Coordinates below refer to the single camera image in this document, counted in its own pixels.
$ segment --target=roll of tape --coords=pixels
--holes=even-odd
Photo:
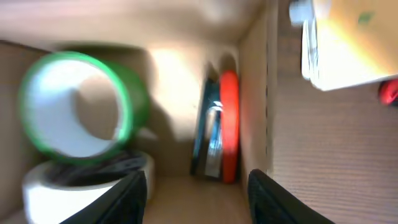
[[[147,199],[149,200],[154,190],[155,165],[151,156],[143,152],[140,153],[143,155],[141,159],[144,158],[144,166],[139,170],[145,172]],[[87,171],[87,169],[76,169],[82,173],[83,178],[81,180],[85,180],[90,177],[89,172],[95,172],[95,174],[120,173],[121,170],[131,172],[131,169],[137,169],[134,166],[140,163],[139,159],[134,158],[132,162],[132,159],[123,157],[122,159],[114,159],[114,163],[104,162],[102,166],[95,165],[94,168],[90,167],[90,171]],[[60,168],[50,161],[35,167],[25,176],[22,191],[24,194],[25,214],[29,223],[61,223],[94,202],[120,181],[119,179],[96,185],[78,184],[76,181],[69,181],[73,187],[65,186],[64,183],[68,182],[65,179],[74,176],[76,169],[71,169],[71,167]]]
[[[22,82],[20,100],[22,121],[35,146],[73,164],[112,158],[149,114],[149,95],[134,72],[78,52],[50,54],[35,63]],[[90,106],[101,102],[96,110]]]

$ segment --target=green tape roll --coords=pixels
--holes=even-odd
[[[118,120],[111,139],[79,122],[74,94],[88,78],[107,78],[116,92]],[[149,95],[132,71],[77,52],[50,54],[35,63],[20,90],[22,122],[34,145],[61,162],[92,164],[115,156],[148,119]]]

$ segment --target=white inner ring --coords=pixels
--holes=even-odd
[[[26,116],[32,130],[44,144],[64,156],[97,156],[115,142],[92,136],[76,115],[74,93],[84,80],[93,76],[106,77],[106,74],[86,62],[59,60],[43,66],[28,84]],[[123,121],[120,101],[117,100],[119,119],[114,137]]]

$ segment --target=red object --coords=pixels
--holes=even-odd
[[[223,182],[235,181],[239,141],[239,81],[227,71],[220,78],[221,137],[223,140]]]
[[[380,101],[384,105],[390,105],[398,96],[398,80],[390,80],[381,84],[379,90]]]

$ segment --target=white tape roll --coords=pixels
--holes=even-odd
[[[146,175],[147,199],[149,200],[154,188],[155,164],[151,156],[144,155],[146,164],[140,170],[143,170]],[[32,169],[25,176],[22,190],[25,214],[29,223],[61,223],[94,202],[119,182],[115,180],[105,184],[84,187],[55,185],[49,182],[45,175],[53,167],[53,162],[45,162]]]

